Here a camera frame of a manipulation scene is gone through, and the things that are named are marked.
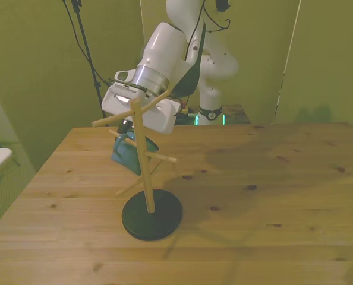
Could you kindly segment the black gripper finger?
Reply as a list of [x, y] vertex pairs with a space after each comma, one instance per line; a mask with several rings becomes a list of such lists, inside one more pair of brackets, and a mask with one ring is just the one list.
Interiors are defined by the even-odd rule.
[[126, 133], [129, 129], [133, 128], [133, 123], [127, 119], [122, 119], [118, 125], [118, 133]]

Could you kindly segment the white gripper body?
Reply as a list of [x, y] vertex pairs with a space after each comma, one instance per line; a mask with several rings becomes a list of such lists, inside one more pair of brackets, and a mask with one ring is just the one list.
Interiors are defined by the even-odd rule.
[[[156, 98], [146, 94], [143, 90], [123, 83], [113, 83], [103, 98], [102, 110], [112, 115], [129, 111], [131, 110], [130, 100], [137, 97], [143, 99], [142, 107]], [[143, 124], [154, 131], [170, 134], [175, 125], [175, 115], [180, 107], [179, 102], [165, 98], [143, 114]]]

